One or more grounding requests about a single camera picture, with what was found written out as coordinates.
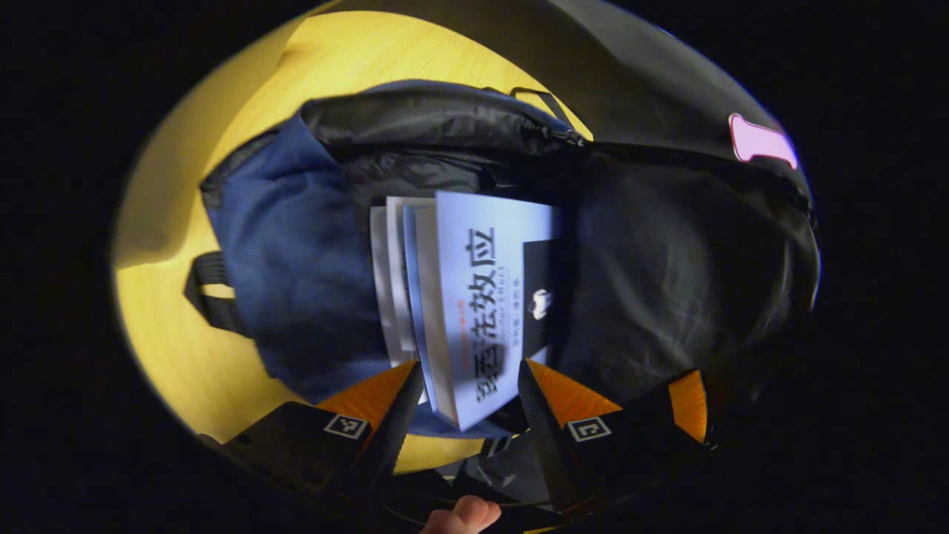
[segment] qr-like marker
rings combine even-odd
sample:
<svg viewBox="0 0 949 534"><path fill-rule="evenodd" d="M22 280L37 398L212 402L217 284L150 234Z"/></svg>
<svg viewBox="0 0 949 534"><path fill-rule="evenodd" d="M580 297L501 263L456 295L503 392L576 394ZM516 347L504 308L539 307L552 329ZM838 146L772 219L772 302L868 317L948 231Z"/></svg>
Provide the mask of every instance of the qr-like marker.
<svg viewBox="0 0 949 534"><path fill-rule="evenodd" d="M567 423L567 427L570 429L570 434L573 435L573 440L576 442L602 438L613 433L606 423L603 422L603 419L599 417L570 421Z"/></svg>
<svg viewBox="0 0 949 534"><path fill-rule="evenodd" d="M336 415L333 420L326 425L325 431L349 439L359 439L363 435L363 430L369 422L358 417L348 417L346 415Z"/></svg>

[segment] backpack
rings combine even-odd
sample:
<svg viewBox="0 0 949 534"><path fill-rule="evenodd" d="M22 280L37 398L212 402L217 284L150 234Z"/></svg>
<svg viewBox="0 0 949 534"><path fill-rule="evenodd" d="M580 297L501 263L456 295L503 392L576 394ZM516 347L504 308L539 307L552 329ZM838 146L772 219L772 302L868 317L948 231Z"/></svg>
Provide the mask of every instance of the backpack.
<svg viewBox="0 0 949 534"><path fill-rule="evenodd" d="M221 250L195 259L185 295L319 403L390 368L370 207L447 190L561 208L554 293L569 305L551 318L548 364L621 405L811 309L820 255L806 179L796 160L742 152L740 115L721 117L704 145L596 143L545 103L557 117L489 88L418 80L304 103L200 184ZM215 283L235 297L199 291ZM409 432L516 430L491 417L460 432L419 405Z"/></svg>

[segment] zipper pull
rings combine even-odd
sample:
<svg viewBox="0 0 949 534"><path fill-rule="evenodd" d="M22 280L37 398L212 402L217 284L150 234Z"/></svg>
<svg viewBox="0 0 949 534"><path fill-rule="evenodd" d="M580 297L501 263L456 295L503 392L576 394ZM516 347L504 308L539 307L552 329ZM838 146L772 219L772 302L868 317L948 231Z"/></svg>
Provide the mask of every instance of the zipper pull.
<svg viewBox="0 0 949 534"><path fill-rule="evenodd" d="M555 139L562 139L566 141L567 143L573 144L575 146L584 146L586 144L586 139L584 138L584 136L580 135L575 130L567 130L563 132L550 132L550 136Z"/></svg>

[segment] book title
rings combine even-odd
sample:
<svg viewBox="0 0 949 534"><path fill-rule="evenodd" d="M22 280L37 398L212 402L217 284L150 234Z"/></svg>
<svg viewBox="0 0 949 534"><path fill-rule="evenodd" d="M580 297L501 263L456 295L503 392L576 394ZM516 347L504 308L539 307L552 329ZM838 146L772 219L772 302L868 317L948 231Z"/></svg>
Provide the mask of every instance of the book title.
<svg viewBox="0 0 949 534"><path fill-rule="evenodd" d="M475 400L481 401L497 393L497 376L504 361L503 301L505 268L497 265L494 253L494 228L486 231L471 228L465 245L471 267L468 291L471 300L458 302L462 323L462 347L474 362ZM465 330L465 308L473 313L474 325ZM471 334L469 347L467 333ZM464 362L466 367L472 361Z"/></svg>

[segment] blue fabric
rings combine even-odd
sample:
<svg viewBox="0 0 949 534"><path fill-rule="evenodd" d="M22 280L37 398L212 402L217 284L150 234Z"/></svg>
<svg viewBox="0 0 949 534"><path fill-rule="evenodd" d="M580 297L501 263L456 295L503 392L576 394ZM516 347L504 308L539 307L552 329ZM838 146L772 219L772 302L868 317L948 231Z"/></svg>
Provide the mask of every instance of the blue fabric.
<svg viewBox="0 0 949 534"><path fill-rule="evenodd" d="M390 369L369 250L343 171L299 113L228 177L221 207L208 215L270 376L315 404ZM427 403L409 431L511 435L489 421L460 432Z"/></svg>

